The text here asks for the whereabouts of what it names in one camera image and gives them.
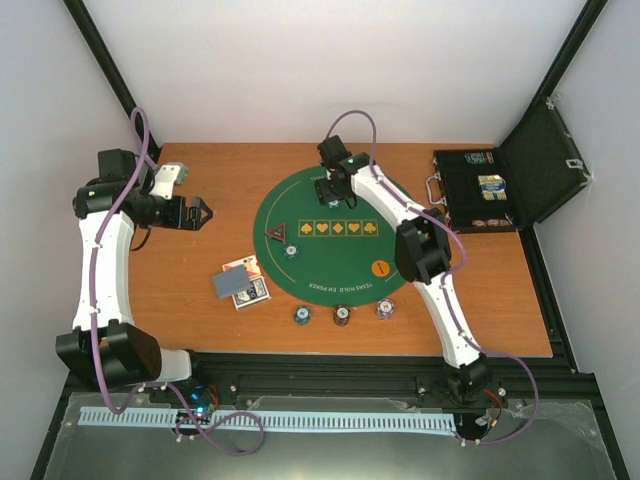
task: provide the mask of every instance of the open case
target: open case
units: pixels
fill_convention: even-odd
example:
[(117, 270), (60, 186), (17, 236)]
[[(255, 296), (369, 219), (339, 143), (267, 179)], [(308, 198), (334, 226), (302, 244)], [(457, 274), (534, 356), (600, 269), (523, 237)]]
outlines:
[[(528, 110), (493, 149), (436, 150), (427, 180), (432, 204), (442, 204), (461, 233), (507, 232), (541, 222), (591, 182), (552, 99)], [(431, 181), (442, 196), (434, 200)]]

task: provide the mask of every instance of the chip stack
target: chip stack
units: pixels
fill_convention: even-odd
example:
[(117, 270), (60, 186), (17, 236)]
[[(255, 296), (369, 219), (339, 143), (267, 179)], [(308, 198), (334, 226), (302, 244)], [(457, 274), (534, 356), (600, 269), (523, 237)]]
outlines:
[(286, 258), (296, 258), (298, 256), (298, 253), (300, 253), (300, 250), (292, 243), (284, 247), (284, 256)]
[(376, 305), (376, 316), (379, 320), (389, 320), (393, 315), (395, 305), (388, 298), (383, 298)]
[(311, 309), (305, 306), (296, 308), (296, 311), (293, 314), (293, 320), (298, 325), (301, 325), (301, 326), (306, 325), (311, 321)]
[(345, 305), (338, 305), (333, 311), (333, 323), (339, 327), (344, 327), (349, 323), (351, 318), (351, 310)]

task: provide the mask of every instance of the metal bracket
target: metal bracket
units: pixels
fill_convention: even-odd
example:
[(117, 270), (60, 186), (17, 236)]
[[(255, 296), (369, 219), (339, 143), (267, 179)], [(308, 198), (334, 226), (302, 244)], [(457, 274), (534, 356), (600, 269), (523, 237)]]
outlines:
[[(566, 160), (566, 163), (567, 163), (567, 167), (569, 168), (584, 170), (584, 162), (579, 158), (568, 158)], [(583, 171), (582, 175), (584, 175), (585, 181), (580, 184), (581, 187), (586, 187), (587, 185), (593, 182), (593, 177), (589, 175), (587, 172)]]
[(187, 178), (189, 169), (182, 163), (167, 163), (155, 173), (155, 185), (150, 195), (156, 195), (166, 200), (173, 197), (173, 186), (182, 185)]
[(560, 102), (560, 94), (559, 93), (554, 93), (553, 95), (551, 95), (550, 97), (547, 97), (547, 108), (549, 110), (555, 110), (556, 106), (558, 105), (558, 103)]

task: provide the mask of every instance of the wooden table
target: wooden table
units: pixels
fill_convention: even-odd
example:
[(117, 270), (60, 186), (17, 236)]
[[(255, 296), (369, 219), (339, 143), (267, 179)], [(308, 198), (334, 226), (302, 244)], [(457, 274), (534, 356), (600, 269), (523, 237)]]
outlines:
[[(368, 151), (368, 145), (349, 145)], [(418, 202), (433, 172), (432, 151), (462, 145), (384, 144), (377, 160)], [(236, 311), (220, 300), (211, 276), (223, 263), (251, 255), (253, 221), (265, 195), (286, 176), (319, 162), (314, 144), (168, 144), (161, 163), (189, 167), (178, 195), (198, 195), (216, 212), (199, 232), (156, 228), (148, 244), (130, 255), (129, 286), (136, 325), (165, 348), (200, 351), (441, 355), (440, 340), (424, 302), (407, 284), (391, 298), (390, 321), (374, 306), (354, 310), (337, 327), (331, 309), (312, 307), (304, 327), (292, 315), (300, 301), (268, 281), (272, 299)], [(140, 232), (134, 239), (137, 243)], [(468, 266), (455, 277), (460, 304), (485, 348), (523, 356), (551, 356), (551, 347), (516, 233), (463, 236)], [(459, 259), (457, 247), (452, 265)]]

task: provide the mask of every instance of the glass surface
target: glass surface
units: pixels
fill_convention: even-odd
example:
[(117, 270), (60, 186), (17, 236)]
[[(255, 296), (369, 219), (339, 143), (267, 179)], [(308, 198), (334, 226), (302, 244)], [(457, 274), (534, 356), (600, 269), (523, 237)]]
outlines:
[[(203, 440), (176, 443), (169, 429), (78, 427), (82, 405), (101, 405), (97, 395), (74, 396), (63, 421), (45, 478), (171, 479), (614, 479), (593, 411), (584, 402), (544, 401), (529, 431), (499, 446), (467, 445), (454, 438), (421, 434), (267, 434), (247, 457), (226, 456)], [(136, 406), (147, 405), (141, 395)], [(518, 428), (532, 407), (510, 401), (487, 439)], [(398, 402), (362, 399), (263, 398), (252, 410), (397, 412)], [(214, 438), (246, 449), (257, 435), (220, 431)]]

